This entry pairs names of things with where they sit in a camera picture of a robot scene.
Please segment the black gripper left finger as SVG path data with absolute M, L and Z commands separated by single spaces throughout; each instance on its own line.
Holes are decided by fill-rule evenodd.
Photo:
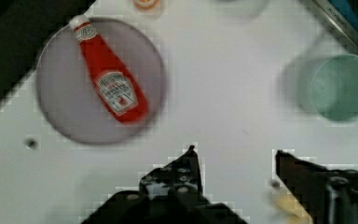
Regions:
M 111 196 L 81 224 L 248 224 L 223 203 L 203 195 L 194 146 L 143 176 L 137 190 Z

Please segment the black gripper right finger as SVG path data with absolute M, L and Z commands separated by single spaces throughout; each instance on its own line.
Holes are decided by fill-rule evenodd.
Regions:
M 358 171 L 328 169 L 278 151 L 276 174 L 314 224 L 358 224 Z

